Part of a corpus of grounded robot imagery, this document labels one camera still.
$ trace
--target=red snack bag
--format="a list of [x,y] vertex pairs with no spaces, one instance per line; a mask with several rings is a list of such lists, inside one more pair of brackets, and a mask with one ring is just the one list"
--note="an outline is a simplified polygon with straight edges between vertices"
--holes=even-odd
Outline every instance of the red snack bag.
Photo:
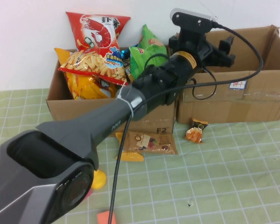
[[71,30],[74,34],[76,46],[79,50],[92,48],[96,44],[99,48],[108,47],[113,34],[110,34],[109,24],[114,27],[117,38],[125,24],[131,19],[127,16],[117,15],[88,15],[66,12],[70,20]]

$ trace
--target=orange object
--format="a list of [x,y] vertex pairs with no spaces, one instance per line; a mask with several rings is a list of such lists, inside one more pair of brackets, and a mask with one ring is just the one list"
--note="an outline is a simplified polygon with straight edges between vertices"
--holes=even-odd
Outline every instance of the orange object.
[[[98,224],[108,224],[109,211],[101,212],[97,214]],[[112,215],[112,224],[116,224],[115,215]]]

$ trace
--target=orange snack packet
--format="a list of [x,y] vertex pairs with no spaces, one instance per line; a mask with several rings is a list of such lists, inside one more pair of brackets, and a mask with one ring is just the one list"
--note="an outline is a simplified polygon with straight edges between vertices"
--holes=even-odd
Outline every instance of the orange snack packet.
[[202,143],[202,130],[205,129],[208,124],[207,121],[192,119],[190,129],[187,130],[185,139],[194,143]]

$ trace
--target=green grid tablecloth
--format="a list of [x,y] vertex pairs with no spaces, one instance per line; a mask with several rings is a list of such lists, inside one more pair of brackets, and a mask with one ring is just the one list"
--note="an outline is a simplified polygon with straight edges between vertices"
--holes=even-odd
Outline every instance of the green grid tablecloth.
[[[0,143],[52,120],[48,90],[0,92]],[[175,124],[179,155],[145,154],[145,162],[122,162],[115,201],[118,224],[280,223],[280,121],[211,124],[204,144],[183,139]],[[119,144],[98,146],[107,184],[56,224],[96,224],[108,209]]]

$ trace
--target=open cardboard box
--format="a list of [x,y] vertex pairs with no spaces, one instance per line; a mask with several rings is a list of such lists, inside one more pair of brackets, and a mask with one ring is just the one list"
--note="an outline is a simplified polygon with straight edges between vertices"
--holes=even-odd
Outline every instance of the open cardboard box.
[[[57,62],[47,98],[47,105],[54,120],[73,119],[114,100],[111,98],[73,100],[64,74],[58,70],[59,67],[60,63]],[[170,106],[159,106],[142,120],[132,121],[129,130],[145,133],[172,133],[175,122],[175,111],[176,103]],[[123,131],[124,127],[125,123],[116,131]]]
[[[259,51],[264,59],[264,68],[255,77],[242,83],[225,84],[217,87],[209,99],[197,100],[192,89],[180,95],[177,121],[189,124],[191,118],[210,123],[274,121],[280,119],[280,37],[275,26],[237,30]],[[207,39],[215,46],[226,39],[227,31],[214,31]],[[235,38],[231,54],[236,55],[230,68],[209,67],[217,81],[241,78],[252,74],[259,66],[257,57],[240,39]],[[198,83],[213,82],[208,73],[197,73]],[[198,98],[209,96],[214,86],[195,89]]]

